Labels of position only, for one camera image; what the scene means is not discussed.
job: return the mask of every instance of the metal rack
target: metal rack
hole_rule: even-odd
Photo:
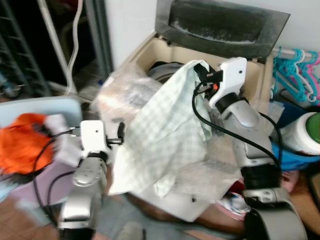
[[[30,97],[51,95],[7,0],[0,1],[0,71]]]

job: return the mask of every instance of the white pipe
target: white pipe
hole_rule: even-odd
[[[37,0],[37,2],[38,2],[38,6],[40,8],[41,15],[42,15],[42,18],[44,20],[46,29],[47,29],[47,31],[49,33],[51,42],[53,44],[53,48],[54,48],[55,54],[57,55],[57,58],[59,60],[60,66],[62,68],[64,77],[66,79],[66,82],[67,83],[71,83],[71,91],[70,92],[73,93],[73,94],[76,94],[77,90],[76,90],[75,84],[74,84],[74,82],[72,80],[72,77],[70,77],[68,75],[68,64],[67,64],[65,55],[63,53],[62,47],[60,45],[59,38],[58,38],[58,35],[57,35],[57,32],[56,32],[54,23],[52,22],[51,15],[49,13],[48,5],[46,3],[46,0]]]
[[[273,57],[279,57],[282,59],[293,59],[294,56],[296,55],[296,52],[292,49],[275,47],[272,50],[272,55]],[[305,58],[302,62],[309,62],[312,60],[312,57],[313,55],[310,52],[305,52]]]

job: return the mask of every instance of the green cap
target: green cap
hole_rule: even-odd
[[[305,129],[309,136],[320,144],[320,112],[313,114],[307,119]]]

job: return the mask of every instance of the white wall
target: white wall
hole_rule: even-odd
[[[227,1],[290,13],[276,45],[320,51],[320,0]],[[105,0],[105,4],[117,68],[154,30],[157,0]]]

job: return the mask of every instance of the washing machine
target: washing machine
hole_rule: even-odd
[[[146,73],[157,63],[205,60],[214,69],[227,58],[247,58],[243,96],[268,112],[273,57],[270,53],[289,14],[220,0],[158,0],[155,33],[122,64],[136,63]],[[160,198],[152,187],[133,194],[188,222],[208,208],[190,194]]]

